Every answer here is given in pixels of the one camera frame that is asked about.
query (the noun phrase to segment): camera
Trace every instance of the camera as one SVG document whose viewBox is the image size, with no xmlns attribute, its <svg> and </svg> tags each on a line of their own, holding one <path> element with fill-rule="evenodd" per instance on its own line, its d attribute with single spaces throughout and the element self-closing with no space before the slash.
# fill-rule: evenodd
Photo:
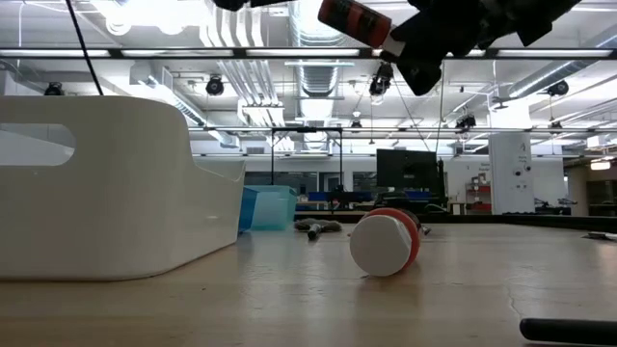
<svg viewBox="0 0 617 347">
<path fill-rule="evenodd" d="M 373 76 L 373 80 L 368 87 L 368 91 L 372 96 L 380 96 L 386 93 L 390 86 L 390 80 L 394 78 L 394 70 L 390 63 L 381 63 L 377 69 L 377 73 Z"/>
<path fill-rule="evenodd" d="M 475 127 L 475 116 L 466 115 L 456 121 L 457 129 L 470 129 Z"/>
<path fill-rule="evenodd" d="M 208 95 L 219 96 L 225 91 L 223 80 L 219 75 L 211 75 L 208 84 L 205 86 L 205 91 Z"/>
<path fill-rule="evenodd" d="M 45 90 L 45 96 L 63 96 L 65 91 L 62 89 L 62 83 L 50 82 Z"/>
<path fill-rule="evenodd" d="M 547 94 L 550 96 L 563 96 L 570 91 L 570 86 L 566 81 L 561 81 L 553 84 L 547 89 Z"/>
</svg>

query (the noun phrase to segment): wooden table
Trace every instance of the wooden table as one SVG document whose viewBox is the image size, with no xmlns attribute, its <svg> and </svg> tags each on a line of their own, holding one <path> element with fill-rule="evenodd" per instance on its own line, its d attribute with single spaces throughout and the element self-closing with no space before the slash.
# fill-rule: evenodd
<svg viewBox="0 0 617 347">
<path fill-rule="evenodd" d="M 388 279 L 355 265 L 346 232 L 309 243 L 256 231 L 148 280 L 0 282 L 0 346 L 524 346 L 521 317 L 617 317 L 614 244 L 431 227 L 416 263 Z"/>
</svg>

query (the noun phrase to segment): white column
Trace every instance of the white column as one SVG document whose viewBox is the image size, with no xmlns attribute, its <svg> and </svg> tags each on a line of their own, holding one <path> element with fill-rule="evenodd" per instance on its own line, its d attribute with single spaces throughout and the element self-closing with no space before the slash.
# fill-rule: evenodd
<svg viewBox="0 0 617 347">
<path fill-rule="evenodd" d="M 351 170 L 343 171 L 343 185 L 346 192 L 354 191 L 354 172 Z"/>
<path fill-rule="evenodd" d="M 508 104 L 508 108 L 489 115 L 493 128 L 531 127 L 526 102 Z M 528 133 L 500 133 L 489 138 L 492 168 L 493 214 L 533 213 L 533 165 Z"/>
</svg>

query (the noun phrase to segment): monitor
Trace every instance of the monitor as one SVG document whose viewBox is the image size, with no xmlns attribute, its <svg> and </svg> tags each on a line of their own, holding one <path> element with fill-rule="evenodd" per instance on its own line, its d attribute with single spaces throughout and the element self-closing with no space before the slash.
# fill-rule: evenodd
<svg viewBox="0 0 617 347">
<path fill-rule="evenodd" d="M 439 192 L 437 153 L 377 149 L 377 186 Z"/>
</svg>

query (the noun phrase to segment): red cylinder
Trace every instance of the red cylinder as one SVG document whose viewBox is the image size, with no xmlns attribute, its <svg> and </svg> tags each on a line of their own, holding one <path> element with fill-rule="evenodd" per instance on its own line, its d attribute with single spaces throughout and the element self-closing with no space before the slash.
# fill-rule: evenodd
<svg viewBox="0 0 617 347">
<path fill-rule="evenodd" d="M 373 48 L 388 37 L 392 20 L 354 0 L 324 0 L 319 21 Z"/>
</svg>

